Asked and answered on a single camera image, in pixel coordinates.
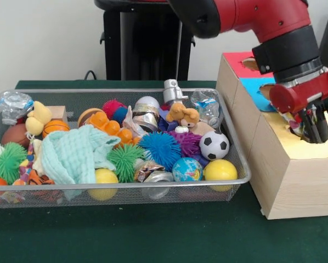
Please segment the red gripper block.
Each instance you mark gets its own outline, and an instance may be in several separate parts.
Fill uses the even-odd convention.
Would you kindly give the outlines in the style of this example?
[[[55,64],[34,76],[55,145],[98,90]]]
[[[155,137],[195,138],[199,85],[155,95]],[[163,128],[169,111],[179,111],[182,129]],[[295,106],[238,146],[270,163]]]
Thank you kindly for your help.
[[[318,134],[320,143],[328,141],[324,103],[317,101],[316,107],[307,107],[315,100],[328,98],[328,68],[321,68],[289,82],[277,83],[271,88],[269,97],[280,113],[300,111],[303,134],[309,143],[318,143]]]

